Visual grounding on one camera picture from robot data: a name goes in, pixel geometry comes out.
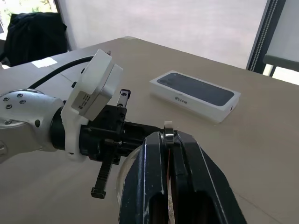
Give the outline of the black window frame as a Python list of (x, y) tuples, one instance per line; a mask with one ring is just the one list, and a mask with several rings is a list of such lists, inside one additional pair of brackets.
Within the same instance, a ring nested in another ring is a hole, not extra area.
[(263, 58), (270, 46), (285, 2), (286, 0), (267, 0), (246, 65), (246, 70), (259, 74), (263, 73), (266, 67)]

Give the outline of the white iPhone box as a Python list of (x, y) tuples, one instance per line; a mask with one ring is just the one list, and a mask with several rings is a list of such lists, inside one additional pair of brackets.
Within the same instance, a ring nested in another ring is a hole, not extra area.
[(174, 70), (150, 80), (154, 96), (221, 123), (237, 106), (241, 93)]

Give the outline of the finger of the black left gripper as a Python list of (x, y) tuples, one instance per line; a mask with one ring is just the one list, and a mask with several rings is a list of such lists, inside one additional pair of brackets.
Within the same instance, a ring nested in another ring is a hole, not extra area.
[(120, 146), (120, 156), (127, 157), (142, 144), (143, 141), (123, 141)]
[(162, 132), (163, 129), (156, 126), (125, 122), (123, 127), (123, 138), (125, 140), (143, 141), (154, 132)]

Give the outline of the white paper slip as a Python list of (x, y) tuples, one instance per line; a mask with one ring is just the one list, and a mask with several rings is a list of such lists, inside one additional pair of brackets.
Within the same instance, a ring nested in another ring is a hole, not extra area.
[(37, 68), (42, 68), (42, 67), (48, 67), (54, 65), (57, 63), (57, 61), (51, 57), (47, 57), (41, 60), (32, 61), (31, 63)]

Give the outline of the black backpack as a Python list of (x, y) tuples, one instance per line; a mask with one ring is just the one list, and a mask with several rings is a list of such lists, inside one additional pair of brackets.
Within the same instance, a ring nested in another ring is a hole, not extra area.
[(0, 62), (11, 67), (66, 53), (67, 26), (53, 12), (12, 14)]

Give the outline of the silver metal spoon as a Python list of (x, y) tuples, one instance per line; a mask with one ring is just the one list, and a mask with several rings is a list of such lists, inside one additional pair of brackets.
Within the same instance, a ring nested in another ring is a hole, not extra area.
[(174, 144), (174, 129), (171, 121), (164, 122), (164, 141), (167, 145)]

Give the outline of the dark window blind rail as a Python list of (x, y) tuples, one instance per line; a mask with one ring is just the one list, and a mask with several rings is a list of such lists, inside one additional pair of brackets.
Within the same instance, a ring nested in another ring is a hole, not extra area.
[(269, 73), (270, 77), (273, 77), (277, 67), (299, 72), (299, 53), (287, 58), (265, 55), (263, 62), (265, 64), (272, 65), (271, 71)]

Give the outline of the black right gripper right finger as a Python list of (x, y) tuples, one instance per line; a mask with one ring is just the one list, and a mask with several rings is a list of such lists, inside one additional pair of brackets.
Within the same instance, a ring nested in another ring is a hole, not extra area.
[(220, 168), (189, 134), (176, 131), (171, 194), (176, 224), (247, 224)]

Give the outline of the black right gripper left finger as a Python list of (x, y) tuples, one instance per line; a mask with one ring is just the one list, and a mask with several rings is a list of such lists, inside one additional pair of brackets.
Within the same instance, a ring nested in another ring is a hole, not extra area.
[(168, 224), (166, 152), (160, 132), (143, 141), (124, 182), (119, 224)]

